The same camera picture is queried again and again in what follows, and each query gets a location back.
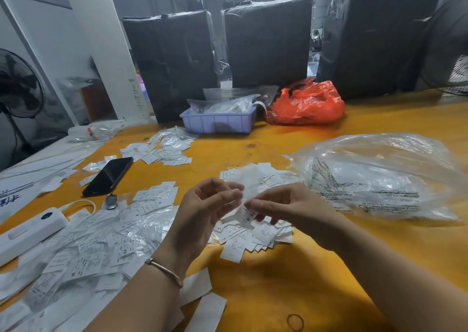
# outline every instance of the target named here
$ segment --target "yellow table surface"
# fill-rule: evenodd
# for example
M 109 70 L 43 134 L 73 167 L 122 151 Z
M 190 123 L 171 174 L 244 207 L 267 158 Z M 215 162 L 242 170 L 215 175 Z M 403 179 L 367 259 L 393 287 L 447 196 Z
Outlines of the yellow table surface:
M 193 158 L 191 164 L 163 166 L 138 161 L 115 193 L 136 192 L 162 181 L 176 181 L 177 205 L 187 189 L 207 177 L 218 177 L 228 167 L 271 162 L 273 167 L 283 170 L 288 166 L 283 154 L 346 134 L 398 131 L 429 136 L 442 141 L 466 171 L 466 100 L 441 97 L 433 91 L 363 99 L 348 102 L 346 117 L 330 126 L 270 126 L 257 122 L 250 135 L 202 135 L 185 152 Z M 120 149 L 143 142 L 159 129 L 157 125 L 148 125 L 122 131 L 79 167 L 104 156 L 119 155 Z M 83 188 L 78 182 L 89 175 L 79 172 L 64 180 L 59 189 L 38 197 L 3 223 L 0 233 L 49 207 L 58 208 L 79 199 Z M 94 200 L 100 207 L 103 197 Z M 71 215 L 79 208 L 66 214 Z M 464 208 L 461 206 L 457 214 L 466 223 L 468 214 Z M 351 219 L 417 264 L 468 291 L 467 226 L 431 227 L 356 216 Z M 279 244 L 261 252 L 246 251 L 240 264 L 220 259 L 222 247 L 207 247 L 193 262 L 188 274 L 208 266 L 213 292 L 227 299 L 218 331 L 291 331 L 286 321 L 290 314 L 303 318 L 304 331 L 393 330 L 335 253 L 323 250 L 297 229 L 293 239 L 291 245 Z M 2 271 L 14 264 L 8 264 Z M 186 318 L 175 331 L 185 329 L 197 304 L 198 301 L 183 307 Z

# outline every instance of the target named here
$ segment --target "black smartphone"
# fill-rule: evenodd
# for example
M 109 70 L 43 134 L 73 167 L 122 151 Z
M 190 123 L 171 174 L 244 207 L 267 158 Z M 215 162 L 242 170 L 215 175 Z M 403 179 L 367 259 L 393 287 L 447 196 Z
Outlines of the black smartphone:
M 132 163 L 131 157 L 110 160 L 83 190 L 83 198 L 112 193 Z

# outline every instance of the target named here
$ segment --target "right hand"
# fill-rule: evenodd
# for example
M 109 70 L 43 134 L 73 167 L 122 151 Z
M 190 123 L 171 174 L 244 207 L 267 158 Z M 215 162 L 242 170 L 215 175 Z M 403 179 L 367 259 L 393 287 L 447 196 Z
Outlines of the right hand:
M 321 247 L 334 251 L 351 221 L 335 211 L 318 194 L 300 183 L 268 189 L 245 202 L 257 214 L 256 220 L 272 217 L 272 224 L 286 220 L 311 236 Z

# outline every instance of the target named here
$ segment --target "purple plastic tray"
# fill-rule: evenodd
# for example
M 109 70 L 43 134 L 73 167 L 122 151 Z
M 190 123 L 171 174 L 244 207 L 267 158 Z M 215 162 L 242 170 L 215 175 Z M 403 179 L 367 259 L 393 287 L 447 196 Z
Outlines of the purple plastic tray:
M 187 109 L 180 117 L 185 130 L 192 134 L 250 134 L 257 118 L 257 108 L 248 113 L 199 114 Z

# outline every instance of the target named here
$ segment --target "bracelet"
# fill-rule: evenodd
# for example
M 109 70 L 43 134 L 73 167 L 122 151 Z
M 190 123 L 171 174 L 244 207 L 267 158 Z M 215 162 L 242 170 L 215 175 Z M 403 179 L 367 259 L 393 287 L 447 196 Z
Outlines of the bracelet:
M 163 267 L 160 264 L 157 264 L 152 258 L 146 259 L 145 263 L 149 266 L 155 266 L 156 268 L 159 268 L 164 273 L 169 275 L 179 285 L 179 289 L 182 289 L 182 287 L 184 286 L 184 281 L 182 279 L 180 279 L 175 273 L 171 272 L 169 269 Z

